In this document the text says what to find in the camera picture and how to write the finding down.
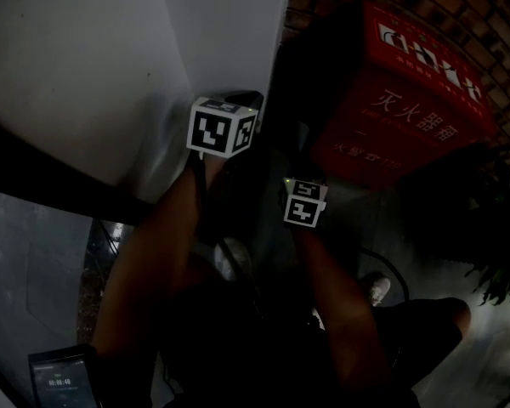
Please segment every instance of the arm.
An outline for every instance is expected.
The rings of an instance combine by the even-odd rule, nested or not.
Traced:
[[[206,163],[209,186],[224,160]],[[199,211],[195,174],[187,167],[121,248],[106,284],[92,345],[111,370],[135,380],[129,381],[134,393],[149,394],[155,325],[162,304],[182,287]]]
[[[339,384],[349,393],[359,393],[389,383],[391,368],[360,287],[314,232],[294,228],[292,233],[325,325]]]

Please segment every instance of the bare knee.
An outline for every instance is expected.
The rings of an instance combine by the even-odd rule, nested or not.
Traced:
[[[442,312],[456,324],[464,338],[468,334],[471,320],[470,308],[467,303],[455,297],[440,299],[438,303]]]

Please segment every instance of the person's right arm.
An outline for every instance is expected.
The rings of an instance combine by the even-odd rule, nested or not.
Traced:
[[[377,335],[370,304],[357,282],[340,267],[311,230],[293,228],[315,307],[329,338],[337,380],[348,394],[389,384],[391,367]]]

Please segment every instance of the fire extinguisher box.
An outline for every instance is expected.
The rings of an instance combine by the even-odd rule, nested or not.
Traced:
[[[328,174],[382,188],[495,132],[475,69],[374,3],[307,31],[287,53],[289,69],[310,61],[293,82],[297,116],[316,130],[309,154]]]

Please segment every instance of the white cube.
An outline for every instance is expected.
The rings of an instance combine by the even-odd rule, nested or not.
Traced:
[[[187,148],[232,157],[247,150],[258,110],[200,97],[190,109]]]
[[[320,213],[325,210],[328,187],[321,184],[284,178],[287,204],[284,222],[315,227]]]

